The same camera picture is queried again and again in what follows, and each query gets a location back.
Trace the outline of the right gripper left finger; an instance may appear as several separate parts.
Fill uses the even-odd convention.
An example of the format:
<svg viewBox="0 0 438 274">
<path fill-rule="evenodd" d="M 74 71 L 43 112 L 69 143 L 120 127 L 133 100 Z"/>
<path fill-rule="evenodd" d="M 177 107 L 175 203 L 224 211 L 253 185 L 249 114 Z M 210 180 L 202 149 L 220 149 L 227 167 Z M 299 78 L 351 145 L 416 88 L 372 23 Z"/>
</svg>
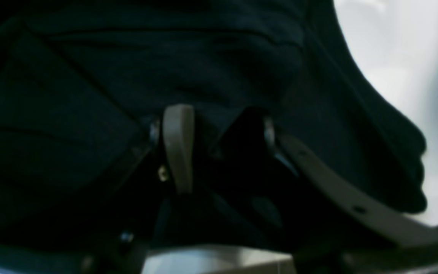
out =
<svg viewBox="0 0 438 274">
<path fill-rule="evenodd" d="M 163 200 L 193 192 L 194 116 L 193 106 L 177 104 L 153 121 L 151 166 L 147 160 L 138 165 L 118 194 L 114 220 L 87 238 L 91 254 L 83 258 L 83 267 L 143 267 Z"/>
</svg>

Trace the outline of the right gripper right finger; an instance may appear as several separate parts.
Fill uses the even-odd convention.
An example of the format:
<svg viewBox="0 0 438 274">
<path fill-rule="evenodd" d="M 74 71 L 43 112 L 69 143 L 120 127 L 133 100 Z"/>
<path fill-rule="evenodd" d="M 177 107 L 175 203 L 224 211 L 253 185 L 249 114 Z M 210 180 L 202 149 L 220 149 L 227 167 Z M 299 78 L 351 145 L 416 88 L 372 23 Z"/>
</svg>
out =
<svg viewBox="0 0 438 274">
<path fill-rule="evenodd" d="M 404 217 L 352 186 L 303 142 L 275 127 L 269 116 L 263 117 L 263 136 L 275 159 L 294 176 L 305 176 L 324 197 L 364 227 L 401 248 L 438 245 L 438 229 Z"/>
</svg>

